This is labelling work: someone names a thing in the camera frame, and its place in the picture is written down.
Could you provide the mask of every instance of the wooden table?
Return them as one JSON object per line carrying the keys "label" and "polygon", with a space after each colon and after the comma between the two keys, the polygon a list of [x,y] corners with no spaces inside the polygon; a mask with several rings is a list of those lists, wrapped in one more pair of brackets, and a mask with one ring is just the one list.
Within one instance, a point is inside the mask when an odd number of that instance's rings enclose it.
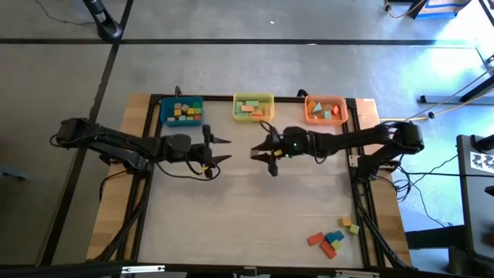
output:
{"label": "wooden table", "polygon": [[[120,131],[135,136],[142,136],[147,110],[150,103],[150,94],[132,94],[127,103]],[[372,99],[356,99],[357,112],[360,121],[360,128],[373,127],[379,124],[376,103]],[[158,109],[154,110],[151,121],[150,136],[154,135],[155,127],[158,123]],[[364,148],[366,154],[376,151],[379,145],[370,145]],[[122,171],[121,165],[112,165],[108,175]],[[124,221],[127,201],[130,194],[132,176],[121,175],[110,179],[105,184],[103,198],[100,203],[100,210],[96,218],[93,236],[90,242],[87,259],[98,256],[111,239],[117,234]],[[385,181],[373,181],[372,194],[374,197],[377,221],[383,237],[387,240],[391,248],[408,265],[411,265],[408,244],[404,236],[404,229],[401,222],[400,210],[394,189]],[[134,228],[130,231],[124,250],[124,259],[130,258],[132,244],[134,242]],[[367,245],[370,249],[370,263],[377,265],[374,255],[374,242],[370,234],[367,236]]]}

